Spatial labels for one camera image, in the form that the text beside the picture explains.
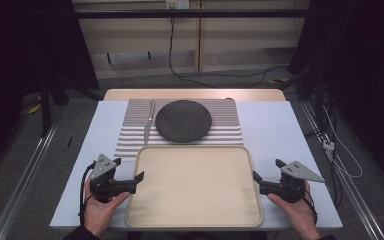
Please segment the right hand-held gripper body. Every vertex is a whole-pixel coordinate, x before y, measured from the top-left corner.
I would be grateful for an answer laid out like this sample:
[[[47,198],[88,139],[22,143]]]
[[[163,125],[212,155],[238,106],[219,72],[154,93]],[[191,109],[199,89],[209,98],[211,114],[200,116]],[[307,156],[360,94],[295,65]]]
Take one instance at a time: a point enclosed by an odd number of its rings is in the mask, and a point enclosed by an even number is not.
[[[281,176],[277,183],[263,180],[259,184],[262,195],[275,194],[288,203],[296,203],[305,197],[306,181],[325,182],[320,175],[299,161],[293,161],[279,169]]]

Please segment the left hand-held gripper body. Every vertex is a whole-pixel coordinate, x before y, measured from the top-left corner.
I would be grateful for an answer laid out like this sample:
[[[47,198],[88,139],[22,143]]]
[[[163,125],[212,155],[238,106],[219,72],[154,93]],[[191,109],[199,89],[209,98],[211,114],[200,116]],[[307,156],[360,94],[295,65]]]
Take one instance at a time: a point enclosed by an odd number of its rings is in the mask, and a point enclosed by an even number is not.
[[[90,189],[92,194],[102,203],[107,203],[110,198],[120,193],[136,193],[137,183],[131,180],[118,181],[114,179],[116,168],[113,160],[104,154],[100,154],[90,177]]]

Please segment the person's left hand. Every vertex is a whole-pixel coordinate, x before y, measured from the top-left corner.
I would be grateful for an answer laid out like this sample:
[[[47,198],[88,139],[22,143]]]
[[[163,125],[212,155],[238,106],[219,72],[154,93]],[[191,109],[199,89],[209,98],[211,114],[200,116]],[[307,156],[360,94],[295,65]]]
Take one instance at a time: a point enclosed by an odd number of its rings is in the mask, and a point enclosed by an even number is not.
[[[110,198],[107,203],[102,203],[96,199],[90,190],[90,179],[85,184],[85,203],[84,226],[95,237],[100,238],[108,228],[115,210],[128,199],[129,192],[120,193],[118,196]]]

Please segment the person's right hand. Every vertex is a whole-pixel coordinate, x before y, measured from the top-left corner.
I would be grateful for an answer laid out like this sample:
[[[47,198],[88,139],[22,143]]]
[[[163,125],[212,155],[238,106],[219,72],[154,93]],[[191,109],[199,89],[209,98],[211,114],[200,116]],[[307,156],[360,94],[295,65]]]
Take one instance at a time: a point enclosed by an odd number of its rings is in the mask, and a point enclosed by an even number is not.
[[[301,240],[319,240],[321,234],[316,228],[309,192],[310,186],[306,184],[305,199],[296,203],[288,203],[275,194],[269,194],[268,199],[285,212],[292,228],[299,234]]]

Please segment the white table cover sheet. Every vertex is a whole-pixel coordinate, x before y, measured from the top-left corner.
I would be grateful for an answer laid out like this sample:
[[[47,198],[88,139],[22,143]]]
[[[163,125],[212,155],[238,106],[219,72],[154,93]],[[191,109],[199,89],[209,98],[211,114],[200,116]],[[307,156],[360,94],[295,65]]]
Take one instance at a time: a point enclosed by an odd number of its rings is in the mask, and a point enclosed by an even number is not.
[[[101,101],[95,111],[89,130],[66,184],[63,195],[50,222],[50,227],[71,230],[79,225],[79,189],[83,172],[100,153],[113,156],[127,101]],[[276,158],[285,162],[298,160],[317,174],[320,171],[303,136],[297,118],[287,101],[236,102],[244,145],[249,150],[254,169],[268,180],[279,176],[274,165]],[[133,175],[133,159],[123,159],[117,172],[119,178]],[[335,209],[327,187],[323,183],[310,183],[311,196],[318,213],[317,227],[341,228],[342,222]],[[261,196],[262,223],[249,230],[281,230],[290,227],[283,211]],[[117,230],[132,229],[125,220],[127,204],[117,209],[111,227]]]

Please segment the striped grey placemat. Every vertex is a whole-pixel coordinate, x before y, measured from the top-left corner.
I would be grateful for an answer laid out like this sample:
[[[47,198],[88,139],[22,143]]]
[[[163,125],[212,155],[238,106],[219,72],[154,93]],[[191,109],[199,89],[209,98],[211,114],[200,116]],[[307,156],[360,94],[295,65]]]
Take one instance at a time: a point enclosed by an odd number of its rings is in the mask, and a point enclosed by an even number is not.
[[[159,110],[166,104],[177,101],[171,99],[156,100],[152,126],[147,145],[242,145],[243,137],[233,99],[181,99],[196,101],[206,107],[212,116],[209,132],[200,140],[191,143],[175,143],[166,140],[156,129],[155,119]],[[117,140],[115,157],[135,158],[144,144],[144,126],[148,120],[150,100],[131,99],[121,125]]]

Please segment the silver metal fork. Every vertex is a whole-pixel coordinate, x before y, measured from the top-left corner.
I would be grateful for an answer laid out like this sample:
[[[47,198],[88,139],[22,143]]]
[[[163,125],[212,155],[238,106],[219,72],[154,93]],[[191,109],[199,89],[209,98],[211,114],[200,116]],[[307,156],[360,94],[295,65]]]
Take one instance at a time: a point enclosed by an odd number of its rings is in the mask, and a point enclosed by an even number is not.
[[[156,100],[154,100],[154,99],[150,100],[150,109],[149,109],[148,120],[144,126],[144,144],[145,145],[147,145],[148,141],[149,141],[149,135],[150,135],[150,130],[151,130],[151,126],[152,126],[152,120],[153,120],[155,106],[156,106]]]

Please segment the beige rectangular tray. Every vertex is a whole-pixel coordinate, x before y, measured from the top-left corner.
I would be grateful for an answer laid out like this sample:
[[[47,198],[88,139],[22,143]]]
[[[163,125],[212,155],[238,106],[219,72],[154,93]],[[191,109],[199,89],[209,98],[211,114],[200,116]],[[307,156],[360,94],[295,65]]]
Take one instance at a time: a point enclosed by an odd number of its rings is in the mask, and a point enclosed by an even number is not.
[[[253,166],[242,146],[153,146],[137,155],[144,179],[129,201],[135,228],[242,228],[261,224]]]

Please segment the person's left dark sleeve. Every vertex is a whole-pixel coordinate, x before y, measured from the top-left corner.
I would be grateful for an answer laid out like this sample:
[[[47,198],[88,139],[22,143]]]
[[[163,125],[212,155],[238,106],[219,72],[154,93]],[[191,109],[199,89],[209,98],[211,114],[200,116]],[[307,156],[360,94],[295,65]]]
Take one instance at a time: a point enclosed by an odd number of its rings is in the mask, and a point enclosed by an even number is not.
[[[101,240],[101,233],[95,233],[80,225],[64,236],[62,240]]]

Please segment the round black plate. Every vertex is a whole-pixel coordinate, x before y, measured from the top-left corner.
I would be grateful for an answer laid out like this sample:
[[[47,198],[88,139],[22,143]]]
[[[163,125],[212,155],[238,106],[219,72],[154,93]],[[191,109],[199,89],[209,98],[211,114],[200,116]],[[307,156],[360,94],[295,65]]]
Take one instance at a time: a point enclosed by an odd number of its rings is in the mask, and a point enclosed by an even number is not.
[[[159,110],[155,126],[168,141],[191,143],[209,132],[212,116],[206,107],[196,101],[177,100]]]

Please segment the black metal stand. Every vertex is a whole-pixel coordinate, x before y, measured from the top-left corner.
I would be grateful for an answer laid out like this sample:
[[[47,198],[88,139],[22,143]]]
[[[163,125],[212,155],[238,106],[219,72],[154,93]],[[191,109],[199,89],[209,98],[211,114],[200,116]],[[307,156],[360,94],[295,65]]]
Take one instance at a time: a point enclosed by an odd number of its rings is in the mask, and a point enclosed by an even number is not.
[[[43,77],[40,85],[40,103],[42,108],[42,133],[45,137],[51,128],[50,100],[57,105],[65,105],[69,98],[64,90],[63,78],[59,75]]]

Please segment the light wooden table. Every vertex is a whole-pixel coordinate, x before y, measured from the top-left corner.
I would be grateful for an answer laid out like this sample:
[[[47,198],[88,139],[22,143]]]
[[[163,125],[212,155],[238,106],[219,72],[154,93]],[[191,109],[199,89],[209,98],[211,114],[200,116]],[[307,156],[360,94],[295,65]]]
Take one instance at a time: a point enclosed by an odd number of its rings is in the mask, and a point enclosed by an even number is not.
[[[225,99],[235,101],[285,101],[278,89],[110,89],[106,101],[129,99]]]

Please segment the black curtain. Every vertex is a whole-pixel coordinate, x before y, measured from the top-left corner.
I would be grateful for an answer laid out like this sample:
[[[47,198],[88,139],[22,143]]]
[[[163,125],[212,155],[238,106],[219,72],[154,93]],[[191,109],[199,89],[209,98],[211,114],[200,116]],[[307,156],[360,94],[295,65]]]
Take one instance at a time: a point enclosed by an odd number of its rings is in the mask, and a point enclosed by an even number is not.
[[[310,0],[312,10],[340,13],[305,20],[289,71],[302,71],[340,24],[337,43],[320,65],[330,93],[384,171],[384,0]]]
[[[72,0],[0,0],[0,152],[25,95],[73,87],[98,82]]]

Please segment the metal floor rail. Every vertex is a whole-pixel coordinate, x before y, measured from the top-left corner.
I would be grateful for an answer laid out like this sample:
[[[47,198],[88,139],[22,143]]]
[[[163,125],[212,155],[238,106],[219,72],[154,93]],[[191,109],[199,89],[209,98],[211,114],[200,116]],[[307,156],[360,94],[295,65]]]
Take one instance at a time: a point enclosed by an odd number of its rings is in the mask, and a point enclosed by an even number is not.
[[[320,142],[322,140],[331,140],[328,135],[324,132],[321,132],[321,127],[316,123],[316,113],[315,110],[311,107],[310,103],[300,103],[303,108],[305,115],[307,116],[310,125],[313,130],[316,131],[316,136]],[[333,153],[333,150],[323,150],[328,158],[328,161],[334,165],[333,170],[336,172],[338,180],[341,182],[343,190],[346,192],[352,206],[354,207],[362,225],[364,226],[366,232],[369,235],[371,240],[384,240],[384,233],[374,216],[372,210],[367,205],[360,191],[354,183],[354,180],[357,180],[363,176],[363,170],[361,165],[357,162],[354,155],[342,144],[340,138],[337,138],[336,130],[333,130],[333,135],[336,137],[337,142],[340,146],[348,152],[350,157],[354,160],[357,167],[359,167],[359,174],[351,174],[345,167],[341,157],[337,153]]]
[[[40,138],[40,141],[24,170],[21,179],[18,181],[10,199],[2,210],[0,214],[0,240],[6,240],[11,226],[14,223],[14,220],[49,148],[49,145],[54,138],[57,127],[58,122],[54,122],[46,133]]]

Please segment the white wall socket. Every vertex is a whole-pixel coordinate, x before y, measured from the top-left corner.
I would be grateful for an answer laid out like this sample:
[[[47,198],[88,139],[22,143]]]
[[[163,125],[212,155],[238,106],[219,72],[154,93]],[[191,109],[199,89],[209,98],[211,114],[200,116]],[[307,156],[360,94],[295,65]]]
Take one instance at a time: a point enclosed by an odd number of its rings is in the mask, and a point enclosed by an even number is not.
[[[190,8],[189,0],[165,0],[166,8],[169,10],[186,10]]]

